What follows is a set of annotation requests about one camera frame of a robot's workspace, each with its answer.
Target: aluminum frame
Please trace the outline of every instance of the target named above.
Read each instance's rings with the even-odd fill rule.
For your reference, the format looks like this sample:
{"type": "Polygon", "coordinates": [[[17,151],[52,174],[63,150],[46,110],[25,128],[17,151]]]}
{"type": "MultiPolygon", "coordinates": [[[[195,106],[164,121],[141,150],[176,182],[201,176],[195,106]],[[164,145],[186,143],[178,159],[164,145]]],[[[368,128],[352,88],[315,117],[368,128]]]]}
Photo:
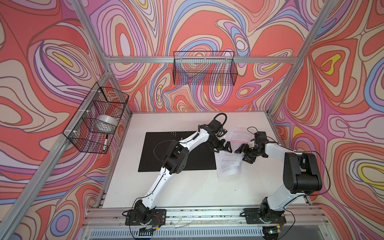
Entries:
{"type": "MultiPolygon", "coordinates": [[[[309,47],[312,45],[314,39],[317,36],[317,33],[321,29],[322,25],[324,24],[326,18],[328,17],[330,11],[332,10],[332,7],[334,4],[336,4],[338,0],[326,0],[322,9],[319,12],[318,17],[315,20],[314,25],[310,29],[310,32],[308,33],[308,36],[305,38],[300,50],[299,54],[296,57],[235,57],[236,63],[292,63],[293,66],[290,67],[289,71],[287,72],[287,76],[284,79],[283,83],[279,86],[271,104],[268,107],[268,114],[271,109],[275,107],[275,105],[278,103],[278,100],[281,98],[281,96],[284,94],[286,88],[288,87],[289,83],[292,81],[293,76],[298,71],[298,67],[302,63],[305,54],[308,52],[309,47]]],[[[78,15],[80,22],[82,23],[87,37],[90,39],[91,44],[95,48],[96,54],[105,69],[105,73],[99,80],[99,84],[101,86],[105,86],[108,79],[111,79],[111,84],[116,89],[121,89],[120,85],[118,84],[117,79],[114,75],[111,76],[111,63],[171,63],[173,62],[173,57],[109,57],[105,55],[104,50],[102,49],[100,42],[96,36],[96,33],[92,27],[91,21],[89,19],[89,16],[84,8],[84,6],[81,3],[81,0],[72,0],[73,7],[75,9],[76,14],[78,15]]],[[[88,99],[92,99],[92,95],[94,95],[94,91],[91,91],[89,93],[89,96],[86,98],[86,101],[80,106],[79,110],[84,110],[89,102],[88,99]]],[[[131,117],[131,112],[129,109],[127,110],[129,113],[129,118],[131,117]]],[[[78,121],[78,118],[81,116],[81,113],[77,111],[75,116],[73,117],[72,122],[74,124],[76,121],[78,121]]],[[[31,180],[28,182],[27,186],[24,188],[20,196],[17,198],[16,202],[12,205],[11,209],[8,211],[8,213],[3,218],[3,221],[0,223],[0,240],[8,240],[12,237],[14,231],[20,224],[22,218],[28,211],[29,207],[31,206],[32,202],[40,192],[42,186],[46,182],[47,178],[51,174],[53,168],[57,164],[58,160],[62,156],[62,154],[65,152],[65,149],[69,145],[69,141],[64,137],[61,136],[60,139],[55,143],[52,150],[49,152],[47,157],[44,159],[43,163],[40,165],[38,170],[35,172],[31,180]]],[[[307,212],[313,212],[314,207],[313,206],[305,206],[305,207],[311,207],[307,208],[307,212]]],[[[91,209],[86,216],[87,219],[91,219],[91,215],[94,211],[98,211],[102,209],[91,209]]],[[[113,217],[112,222],[116,225],[118,221],[122,221],[119,218],[113,217]]]]}

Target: colorful wallpaper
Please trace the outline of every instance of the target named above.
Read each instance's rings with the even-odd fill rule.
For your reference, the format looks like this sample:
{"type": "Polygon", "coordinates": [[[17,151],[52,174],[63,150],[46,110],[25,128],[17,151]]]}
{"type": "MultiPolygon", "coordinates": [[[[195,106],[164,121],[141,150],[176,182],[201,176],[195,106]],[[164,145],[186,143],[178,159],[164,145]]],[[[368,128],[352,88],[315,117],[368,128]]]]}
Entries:
{"type": "Polygon", "coordinates": [[[95,0],[86,10],[110,56],[202,49],[296,56],[322,5],[318,0],[95,0]]]}
{"type": "Polygon", "coordinates": [[[173,84],[173,64],[116,63],[112,71],[132,111],[264,111],[290,64],[238,64],[234,86],[173,84]]]}
{"type": "Polygon", "coordinates": [[[313,202],[340,239],[384,239],[383,39],[383,1],[339,1],[273,112],[287,146],[324,157],[313,202]]]}
{"type": "MultiPolygon", "coordinates": [[[[70,2],[0,1],[0,220],[104,72],[70,2]]],[[[106,155],[68,147],[13,239],[74,238],[126,120],[106,155]]]]}

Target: black wire basket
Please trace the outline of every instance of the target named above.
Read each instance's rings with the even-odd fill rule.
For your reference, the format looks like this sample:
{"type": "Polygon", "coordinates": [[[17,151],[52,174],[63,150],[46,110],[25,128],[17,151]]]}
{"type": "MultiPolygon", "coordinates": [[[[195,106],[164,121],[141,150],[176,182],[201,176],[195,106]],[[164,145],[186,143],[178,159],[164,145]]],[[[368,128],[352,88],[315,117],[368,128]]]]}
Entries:
{"type": "Polygon", "coordinates": [[[128,99],[120,90],[99,87],[74,128],[63,134],[79,152],[107,153],[128,99]]]}
{"type": "Polygon", "coordinates": [[[235,85],[237,67],[233,51],[173,52],[175,85],[235,85]]]}

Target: black mounting plate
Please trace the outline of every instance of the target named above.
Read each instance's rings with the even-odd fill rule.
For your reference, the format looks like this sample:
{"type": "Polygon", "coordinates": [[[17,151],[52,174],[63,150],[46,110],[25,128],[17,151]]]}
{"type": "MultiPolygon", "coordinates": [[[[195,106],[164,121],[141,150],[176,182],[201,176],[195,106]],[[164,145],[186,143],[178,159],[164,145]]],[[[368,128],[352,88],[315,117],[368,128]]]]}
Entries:
{"type": "Polygon", "coordinates": [[[148,224],[141,224],[139,217],[136,215],[135,211],[131,213],[132,210],[128,210],[127,217],[125,219],[126,226],[157,226],[164,225],[166,223],[167,210],[166,209],[153,209],[152,214],[157,215],[162,218],[163,222],[159,224],[159,218],[152,216],[152,219],[148,224]]]}
{"type": "MultiPolygon", "coordinates": [[[[258,211],[259,211],[259,208],[244,209],[244,215],[241,215],[241,216],[245,217],[247,224],[264,224],[264,222],[260,220],[258,211]]],[[[273,216],[273,220],[270,223],[277,223],[279,225],[280,224],[283,225],[286,223],[285,216],[281,216],[281,215],[273,216]]]]}

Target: yellow shape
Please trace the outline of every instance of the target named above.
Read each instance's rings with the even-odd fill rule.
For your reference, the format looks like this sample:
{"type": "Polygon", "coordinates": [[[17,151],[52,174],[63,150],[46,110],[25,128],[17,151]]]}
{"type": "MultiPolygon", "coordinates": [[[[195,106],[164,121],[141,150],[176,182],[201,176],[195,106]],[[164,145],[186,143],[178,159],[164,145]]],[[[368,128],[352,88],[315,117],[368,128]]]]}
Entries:
{"type": "Polygon", "coordinates": [[[360,164],[359,168],[358,168],[358,174],[359,174],[359,177],[361,178],[361,180],[363,180],[365,183],[367,183],[369,185],[375,186],[378,189],[384,190],[384,181],[382,181],[382,182],[372,181],[364,175],[363,169],[365,167],[372,168],[372,169],[376,170],[378,172],[378,174],[384,175],[384,166],[375,165],[375,164],[371,164],[371,163],[363,163],[363,164],[360,164]]]}
{"type": "Polygon", "coordinates": [[[73,67],[73,64],[71,63],[70,60],[68,60],[66,57],[64,57],[63,55],[60,55],[56,52],[53,52],[52,53],[55,57],[59,58],[60,60],[62,60],[65,64],[67,64],[68,66],[70,67],[73,67]]]}
{"type": "Polygon", "coordinates": [[[276,65],[277,65],[277,63],[274,63],[272,65],[269,65],[269,66],[263,68],[263,70],[268,71],[269,69],[274,68],[276,65]]]}
{"type": "Polygon", "coordinates": [[[293,136],[292,136],[292,138],[295,137],[297,134],[300,134],[300,133],[304,133],[304,132],[302,131],[301,128],[299,128],[298,126],[295,126],[293,128],[293,136]]]}
{"type": "Polygon", "coordinates": [[[325,60],[325,62],[323,62],[323,64],[320,67],[324,66],[327,62],[332,61],[331,68],[328,71],[324,72],[327,75],[332,75],[335,72],[334,65],[340,59],[341,59],[341,55],[337,53],[337,54],[333,55],[332,57],[328,58],[327,60],[325,60]]]}
{"type": "Polygon", "coordinates": [[[145,0],[145,3],[144,3],[144,4],[142,4],[142,3],[140,2],[140,0],[136,0],[136,2],[137,2],[142,8],[144,8],[144,9],[147,9],[147,8],[148,8],[148,0],[145,0]]]}

